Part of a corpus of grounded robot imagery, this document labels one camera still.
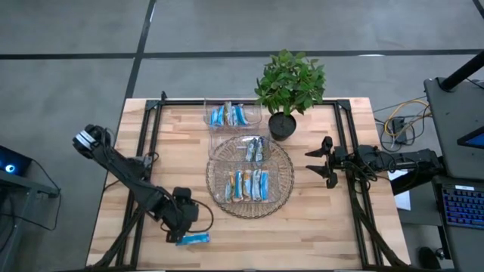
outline black plant pot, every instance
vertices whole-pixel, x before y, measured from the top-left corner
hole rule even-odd
[[[296,120],[293,116],[276,113],[269,118],[269,130],[276,141],[284,141],[296,130]]]

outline gray floor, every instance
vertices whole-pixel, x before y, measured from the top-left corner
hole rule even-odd
[[[0,54],[135,52],[147,4],[2,1]],[[159,0],[146,51],[484,48],[483,30],[471,0]],[[327,97],[370,97],[378,109],[424,95],[423,80],[447,76],[471,57],[320,57],[320,62],[326,65]],[[143,60],[134,97],[159,97],[162,90],[169,97],[254,97],[266,62]],[[0,144],[40,161],[64,196],[57,229],[30,227],[16,270],[84,265],[106,172],[82,158],[71,139],[89,123],[116,129],[131,68],[132,60],[0,60]],[[484,73],[475,77],[483,79]],[[439,152],[431,120],[423,137],[404,150],[422,148]],[[47,202],[39,214],[50,218],[55,207],[55,201]],[[434,227],[404,224],[404,232],[413,264],[418,246],[439,247]],[[26,258],[31,262],[21,261]]]

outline keyboard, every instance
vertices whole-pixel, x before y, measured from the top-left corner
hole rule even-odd
[[[442,199],[447,224],[484,229],[484,191],[443,187]]]

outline wooden table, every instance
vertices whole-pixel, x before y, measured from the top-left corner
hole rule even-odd
[[[370,100],[350,100],[359,142],[378,145]],[[116,148],[124,156],[135,155],[145,101],[126,101],[116,142]],[[154,164],[151,182],[169,192],[175,186],[189,187],[193,198],[209,204],[215,214],[215,223],[209,231],[212,241],[179,247],[165,243],[166,234],[160,230],[160,223],[146,217],[138,269],[361,268],[344,174],[338,172],[340,182],[336,188],[328,190],[321,177],[305,168],[308,164],[324,163],[324,158],[304,156],[305,152],[318,149],[324,136],[331,136],[334,146],[340,144],[332,107],[316,106],[307,110],[304,116],[294,114],[297,130],[282,142],[294,164],[294,190],[280,210],[267,218],[255,220],[232,217],[220,210],[210,198],[205,181],[209,133],[203,114],[202,106],[163,107],[157,136],[160,159]],[[269,113],[264,112],[263,115],[267,122]],[[349,135],[344,113],[343,124],[345,134]],[[106,184],[115,180],[109,174]],[[87,264],[99,260],[120,232],[127,195],[128,190],[121,183],[104,193]],[[409,263],[389,182],[379,180],[372,183],[370,195],[377,229],[395,253]],[[199,220],[192,228],[203,229],[209,220],[209,213],[200,207]],[[365,234],[367,251],[373,260],[370,239],[368,233]],[[129,240],[127,256],[131,255],[131,243]]]

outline clear plastic container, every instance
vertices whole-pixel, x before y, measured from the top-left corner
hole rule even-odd
[[[262,155],[262,158],[259,157],[259,161],[266,161],[271,158],[271,141],[268,129],[252,129],[242,132],[211,130],[209,158],[224,162],[256,161],[257,141],[259,139],[262,142],[262,152],[259,152],[259,156]]]
[[[229,125],[224,121],[223,125],[212,124],[211,118],[213,114],[218,115],[220,113],[220,107],[225,105],[225,100],[223,99],[205,99],[203,102],[203,107],[205,109],[205,115],[203,121],[212,130],[230,130],[232,128],[242,129],[242,128],[256,128],[259,127],[262,121],[262,106],[261,105],[243,105],[238,103],[237,100],[231,99],[232,106],[242,106],[244,110],[245,119],[248,124],[246,125]]]
[[[241,201],[234,202],[233,200],[227,201],[225,197],[225,188],[227,183],[231,180],[231,175],[236,171],[244,173],[246,170],[250,170],[253,173],[254,170],[261,170],[268,172],[268,198],[267,200],[255,201],[252,197],[245,198]],[[281,198],[281,192],[279,190],[279,165],[274,161],[265,162],[214,162],[213,173],[208,176],[208,183],[213,195],[213,199],[220,204],[242,205],[242,204],[255,204],[260,205],[277,202]]]

